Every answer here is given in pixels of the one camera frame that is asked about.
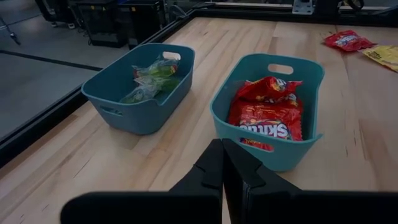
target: wooden tabletop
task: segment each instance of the wooden tabletop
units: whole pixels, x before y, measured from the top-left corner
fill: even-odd
[[[216,138],[209,102],[253,52],[309,58],[326,71],[318,103],[324,137],[283,178],[302,189],[398,190],[398,73],[321,44],[346,29],[398,45],[390,28],[195,18],[166,41],[194,48],[196,59],[191,90],[164,126],[129,134],[86,103],[0,169],[0,221],[57,223],[63,204],[85,192],[171,188]]]

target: skittles bag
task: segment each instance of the skittles bag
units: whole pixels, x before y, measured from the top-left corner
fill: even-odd
[[[303,104],[294,93],[301,84],[275,77],[246,81],[232,101],[228,123],[275,138],[301,141]],[[250,139],[241,139],[241,142],[273,151],[272,146],[261,142]]]

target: red candy bag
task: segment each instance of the red candy bag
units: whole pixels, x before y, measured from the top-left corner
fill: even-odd
[[[300,84],[302,82],[286,83],[274,77],[247,81],[232,102],[228,123],[276,138],[301,141],[303,105],[293,93]],[[241,139],[241,142],[267,151],[274,150],[270,145],[250,139]]]
[[[278,103],[286,100],[291,93],[294,93],[296,87],[301,84],[302,82],[285,82],[275,77],[265,77],[255,82],[246,81],[243,87],[238,90],[235,98],[247,101]]]
[[[365,49],[375,45],[364,37],[360,37],[352,30],[341,31],[325,38],[329,47],[339,47],[347,52]]]

